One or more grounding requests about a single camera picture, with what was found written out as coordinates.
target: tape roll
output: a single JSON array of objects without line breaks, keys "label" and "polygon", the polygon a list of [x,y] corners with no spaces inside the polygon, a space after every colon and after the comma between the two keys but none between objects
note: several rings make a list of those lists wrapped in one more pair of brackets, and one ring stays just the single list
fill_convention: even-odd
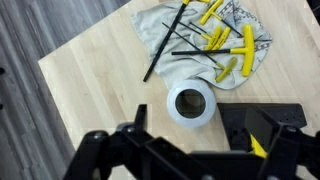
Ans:
[{"label": "tape roll", "polygon": [[201,80],[185,80],[169,92],[167,108],[171,118],[182,126],[194,128],[210,121],[216,100],[209,86]]}]

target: wood plank floor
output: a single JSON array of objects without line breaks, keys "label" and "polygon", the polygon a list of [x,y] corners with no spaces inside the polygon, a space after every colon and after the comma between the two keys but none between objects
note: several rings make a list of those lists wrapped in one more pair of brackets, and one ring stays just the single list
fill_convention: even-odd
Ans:
[{"label": "wood plank floor", "polygon": [[128,1],[0,0],[1,180],[62,178],[75,150],[37,61]]}]

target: cloth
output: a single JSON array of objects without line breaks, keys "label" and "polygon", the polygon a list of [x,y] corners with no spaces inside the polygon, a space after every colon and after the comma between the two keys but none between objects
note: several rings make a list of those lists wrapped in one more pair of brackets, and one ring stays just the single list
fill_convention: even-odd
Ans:
[{"label": "cloth", "polygon": [[[148,46],[149,59],[153,60],[158,48],[168,32],[168,29],[162,25],[162,22],[171,26],[175,16],[177,15],[182,3],[180,1],[170,1],[161,3],[155,7],[140,11],[132,15],[131,20],[133,26],[142,40]],[[196,24],[208,33],[213,33],[217,25],[222,26],[224,30],[226,25],[211,16],[204,26],[200,25],[200,19],[206,12],[209,5],[198,1],[191,1],[182,14],[181,22]],[[237,0],[224,0],[219,6],[216,13],[225,21],[235,27],[241,34],[243,26],[251,24],[256,40],[271,40],[271,35],[264,28],[259,20],[248,12]],[[198,48],[204,49],[207,45],[207,40],[203,39],[199,34],[187,29],[178,24],[176,31],[183,35]],[[256,41],[255,42],[255,58],[252,71],[256,71],[258,66],[265,58],[272,41]],[[238,35],[231,31],[228,39],[220,49],[244,47],[244,38],[238,38]],[[233,71],[221,82],[215,81],[216,76],[221,73],[221,69],[214,62],[203,55],[182,55],[173,56],[173,51],[191,51],[195,50],[191,45],[179,38],[176,34],[172,34],[167,43],[162,55],[155,67],[158,73],[164,80],[168,89],[186,79],[203,79],[212,85],[221,89],[233,89],[244,83],[249,77],[243,77],[241,70],[244,62],[244,55],[234,54],[216,54],[213,55],[216,61],[224,66],[227,66],[232,57],[238,58],[238,63]]]}]

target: light wood surface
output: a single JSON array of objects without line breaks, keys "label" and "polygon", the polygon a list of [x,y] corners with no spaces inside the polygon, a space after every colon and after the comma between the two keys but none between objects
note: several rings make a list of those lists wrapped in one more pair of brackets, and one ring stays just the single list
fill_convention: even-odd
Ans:
[{"label": "light wood surface", "polygon": [[[218,102],[301,103],[308,126],[320,130],[320,28],[301,0],[240,0],[274,38],[257,72],[242,86],[212,88]],[[91,130],[112,133],[132,121],[138,104],[148,104],[148,132],[192,150],[228,150],[219,112],[196,129],[176,124],[166,108],[166,89],[149,67],[146,46],[137,37],[130,15],[158,4],[132,0],[89,30],[43,58],[39,64],[75,148]]]}]

